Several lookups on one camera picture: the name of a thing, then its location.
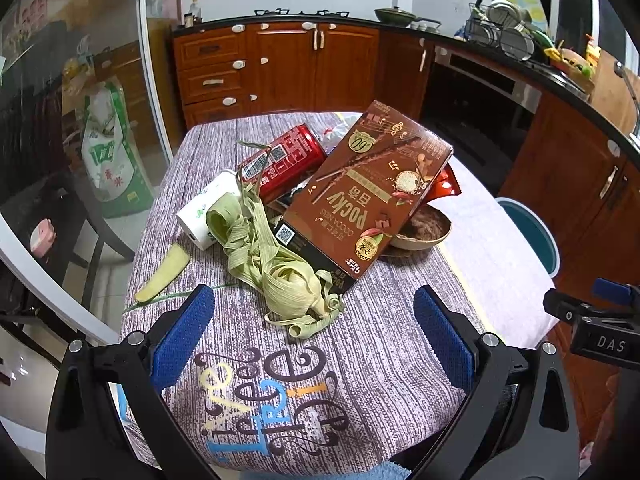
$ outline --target cutting board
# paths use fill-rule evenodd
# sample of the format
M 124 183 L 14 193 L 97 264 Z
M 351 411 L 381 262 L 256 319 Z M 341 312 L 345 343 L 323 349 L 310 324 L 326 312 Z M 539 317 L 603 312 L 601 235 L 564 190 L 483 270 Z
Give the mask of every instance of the cutting board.
M 625 82 L 613 71 L 614 58 L 609 52 L 602 50 L 594 76 L 595 88 L 591 92 L 589 102 L 597 111 L 623 134 L 628 135 L 636 124 L 636 107 Z M 625 68 L 631 85 L 640 96 L 640 78 Z

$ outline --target yellow circular badge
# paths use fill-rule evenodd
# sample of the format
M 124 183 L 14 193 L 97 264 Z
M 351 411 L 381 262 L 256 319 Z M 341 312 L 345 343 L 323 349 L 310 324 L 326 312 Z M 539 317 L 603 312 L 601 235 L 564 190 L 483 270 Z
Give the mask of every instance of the yellow circular badge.
M 370 236 L 363 236 L 356 242 L 356 256 L 365 262 L 370 262 L 378 252 L 378 244 Z
M 371 137 L 367 132 L 359 132 L 356 130 L 349 137 L 349 147 L 351 151 L 356 153 L 368 152 L 376 143 L 376 139 Z

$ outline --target table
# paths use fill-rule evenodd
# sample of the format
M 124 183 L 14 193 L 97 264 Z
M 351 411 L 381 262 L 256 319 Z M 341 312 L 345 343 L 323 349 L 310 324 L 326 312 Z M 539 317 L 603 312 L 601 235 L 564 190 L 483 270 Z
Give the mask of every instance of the table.
M 226 271 L 219 245 L 197 249 L 175 213 L 225 168 L 251 152 L 239 139 L 270 142 L 305 122 L 314 132 L 335 114 L 274 114 L 194 127 L 169 168 L 134 260 L 122 335 L 148 330 L 197 284 L 214 288 L 214 317 L 164 399 L 209 463 L 300 476 L 365 471 L 444 427 L 463 399 L 412 313 L 428 283 L 479 330 L 532 347 L 553 325 L 542 309 L 553 284 L 500 206 L 457 160 L 462 195 L 433 205 L 451 219 L 440 246 L 379 260 L 345 294 L 347 309 L 302 344 L 267 325 L 263 298 Z M 192 257 L 155 303 L 133 295 L 174 242 Z M 127 427 L 135 442 L 139 429 Z M 153 458 L 139 446 L 145 460 Z

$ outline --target silver bolt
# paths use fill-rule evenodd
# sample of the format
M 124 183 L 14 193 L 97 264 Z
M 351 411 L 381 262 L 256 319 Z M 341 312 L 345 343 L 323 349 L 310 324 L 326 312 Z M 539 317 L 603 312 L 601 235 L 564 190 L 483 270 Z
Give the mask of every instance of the silver bolt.
M 487 346 L 498 346 L 500 340 L 497 335 L 487 333 L 482 336 L 482 342 Z
M 145 333 L 144 332 L 131 332 L 127 336 L 127 343 L 129 343 L 132 346 L 139 345 L 144 340 L 145 340 Z
M 74 353 L 79 352 L 81 348 L 82 348 L 82 341 L 80 341 L 79 339 L 75 339 L 71 343 L 69 343 L 70 352 L 74 352 Z
M 545 351 L 546 354 L 549 354 L 549 355 L 553 355 L 556 353 L 556 347 L 553 346 L 553 344 L 549 343 L 548 341 L 545 343 L 542 343 L 542 349 Z

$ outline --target green and white bag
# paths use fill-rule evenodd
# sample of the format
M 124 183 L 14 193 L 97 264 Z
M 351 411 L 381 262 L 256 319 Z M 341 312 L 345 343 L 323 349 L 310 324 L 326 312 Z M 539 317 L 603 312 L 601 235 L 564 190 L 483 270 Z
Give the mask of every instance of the green and white bag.
M 114 78 L 84 99 L 82 161 L 105 218 L 149 209 L 154 196 L 132 141 L 124 93 Z

